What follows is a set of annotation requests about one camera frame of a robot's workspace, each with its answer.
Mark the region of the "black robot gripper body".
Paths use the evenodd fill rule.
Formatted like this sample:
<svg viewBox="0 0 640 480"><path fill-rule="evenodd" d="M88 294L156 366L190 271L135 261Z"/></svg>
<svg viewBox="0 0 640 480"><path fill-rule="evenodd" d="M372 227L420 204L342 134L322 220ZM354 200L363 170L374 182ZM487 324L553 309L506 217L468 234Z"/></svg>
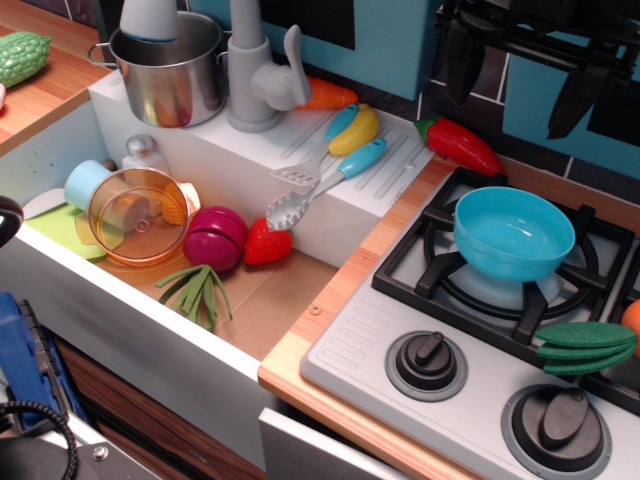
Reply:
<svg viewBox="0 0 640 480"><path fill-rule="evenodd" d="M435 25L563 70L632 75L639 57L637 1L444 1Z"/></svg>

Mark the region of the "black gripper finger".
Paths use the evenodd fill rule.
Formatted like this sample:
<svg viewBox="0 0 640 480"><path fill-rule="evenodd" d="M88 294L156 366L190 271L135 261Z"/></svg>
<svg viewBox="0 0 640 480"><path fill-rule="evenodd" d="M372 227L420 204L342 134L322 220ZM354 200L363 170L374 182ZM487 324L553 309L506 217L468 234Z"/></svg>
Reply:
<svg viewBox="0 0 640 480"><path fill-rule="evenodd" d="M594 105L608 77L606 69L576 69L567 75L549 118L549 140L562 139L571 133Z"/></svg>
<svg viewBox="0 0 640 480"><path fill-rule="evenodd" d="M464 104L482 71L485 46L463 23L453 20L446 32L447 92L453 102Z"/></svg>

